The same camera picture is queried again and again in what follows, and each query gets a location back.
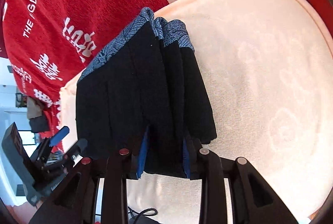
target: silver screw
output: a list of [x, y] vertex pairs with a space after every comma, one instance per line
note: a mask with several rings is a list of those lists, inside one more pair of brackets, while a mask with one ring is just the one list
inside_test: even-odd
[[247, 160], [244, 157], [240, 157], [237, 159], [237, 162], [241, 165], [245, 165], [247, 163]]
[[127, 149], [127, 148], [120, 149], [119, 154], [121, 154], [121, 155], [129, 154], [129, 149]]
[[201, 148], [201, 149], [199, 150], [199, 152], [200, 152], [201, 154], [203, 154], [203, 155], [207, 155], [207, 154], [209, 154], [209, 149]]

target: black fabric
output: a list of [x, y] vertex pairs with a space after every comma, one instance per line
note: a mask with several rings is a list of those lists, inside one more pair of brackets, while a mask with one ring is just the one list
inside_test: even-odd
[[134, 151], [149, 125], [144, 171], [182, 178], [184, 133], [203, 143], [216, 138], [192, 49], [179, 48], [177, 41], [164, 47], [149, 22], [78, 83], [76, 121], [78, 138], [88, 140], [81, 155], [92, 158]]
[[49, 123], [44, 113], [41, 116], [30, 119], [29, 124], [32, 133], [40, 133], [50, 130]]

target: black cable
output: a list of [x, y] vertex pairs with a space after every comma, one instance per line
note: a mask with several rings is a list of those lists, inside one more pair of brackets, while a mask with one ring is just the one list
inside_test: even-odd
[[[139, 218], [141, 216], [155, 216], [157, 215], [158, 211], [155, 209], [155, 208], [149, 208], [149, 209], [146, 209], [146, 210], [143, 210], [142, 212], [138, 213], [136, 211], [134, 211], [132, 208], [128, 207], [129, 209], [129, 212], [128, 214], [130, 214], [132, 217], [134, 217], [133, 213], [137, 214], [137, 216], [135, 216], [135, 220], [133, 222], [133, 224], [136, 224], [137, 221], [139, 220]], [[147, 212], [150, 212], [150, 211], [154, 211], [154, 213], [152, 214], [146, 214]]]

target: gray cloth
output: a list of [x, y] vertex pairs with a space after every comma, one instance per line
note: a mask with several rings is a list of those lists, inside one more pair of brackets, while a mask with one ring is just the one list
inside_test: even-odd
[[37, 118], [43, 114], [44, 104], [38, 99], [28, 96], [27, 98], [27, 118], [28, 120]]

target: folded garment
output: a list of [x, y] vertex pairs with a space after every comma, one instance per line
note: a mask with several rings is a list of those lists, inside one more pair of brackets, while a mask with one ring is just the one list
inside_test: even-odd
[[145, 172], [185, 177], [185, 133], [208, 144], [216, 138], [212, 109], [185, 24], [154, 20], [144, 8], [83, 71], [77, 85], [81, 154], [108, 157], [140, 147], [149, 126]]
[[31, 97], [27, 97], [27, 118], [28, 120], [32, 118], [39, 117], [43, 114], [44, 104], [38, 100]]
[[46, 132], [50, 130], [49, 123], [44, 113], [39, 117], [31, 118], [29, 120], [29, 124], [31, 132], [33, 133]]

